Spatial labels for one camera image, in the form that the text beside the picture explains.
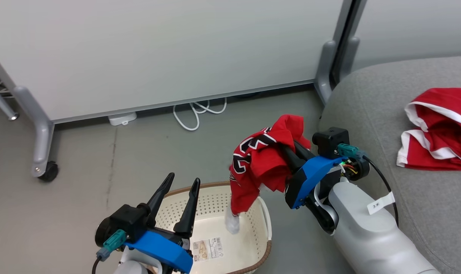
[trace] white panel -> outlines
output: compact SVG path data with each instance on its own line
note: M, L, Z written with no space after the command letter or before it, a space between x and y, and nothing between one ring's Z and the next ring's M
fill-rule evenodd
M0 63L50 119L315 77L341 0L0 0Z
M368 0L355 36L361 42L352 70L461 55L461 0Z

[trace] basket rim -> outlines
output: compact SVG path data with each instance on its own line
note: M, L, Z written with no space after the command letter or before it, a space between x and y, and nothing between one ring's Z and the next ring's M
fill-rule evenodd
M229 186L229 185L231 185L231 182L222 181L222 182L204 183L204 184L200 185L200 188L202 189L202 188L217 187L217 186ZM173 195L176 195L176 194L188 192L188 191L190 191L191 188L192 187L184 187L184 188L172 190L172 191L168 192L165 195L165 198L168 197L168 196L173 196ZM236 271L233 271L233 272L229 272L227 274L245 274L247 272L256 270L258 267L260 267L262 264L264 264L264 262L266 261L266 259L269 256L270 252L271 252L271 240L268 240L267 243L266 243L265 253L257 263L251 265L250 267L246 267L246 268L239 269L239 270L236 270Z

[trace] red clothing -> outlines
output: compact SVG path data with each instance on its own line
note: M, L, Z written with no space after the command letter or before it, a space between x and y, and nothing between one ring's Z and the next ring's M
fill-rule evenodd
M295 151L293 140L310 149L310 141L302 136L303 117L281 116L273 127L264 128L246 138L234 150L230 170L232 198L230 208L234 215L246 212L259 195L264 184L272 191L285 191L285 179L291 175L277 143Z
M421 170L461 170L461 88L432 88L405 108L420 127L401 134L396 164Z

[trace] teal connector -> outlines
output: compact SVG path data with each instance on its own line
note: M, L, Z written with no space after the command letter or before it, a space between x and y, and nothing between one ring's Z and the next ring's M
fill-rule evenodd
M339 144L337 146L337 153L340 156L354 159L361 159L363 155L366 155L364 151L348 144Z
M112 252L119 248L126 241L126 232L122 229L118 229L107 241L104 242L104 248Z

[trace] gray cushion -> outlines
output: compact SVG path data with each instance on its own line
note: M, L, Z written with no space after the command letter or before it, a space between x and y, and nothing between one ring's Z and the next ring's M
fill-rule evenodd
M404 107L433 87L461 87L461 57L401 61L355 71L333 91L319 128L349 130L351 144L364 149L389 180L400 229L440 272L461 273L461 171L396 166L400 135L414 127ZM387 194L373 170L358 185L373 198Z

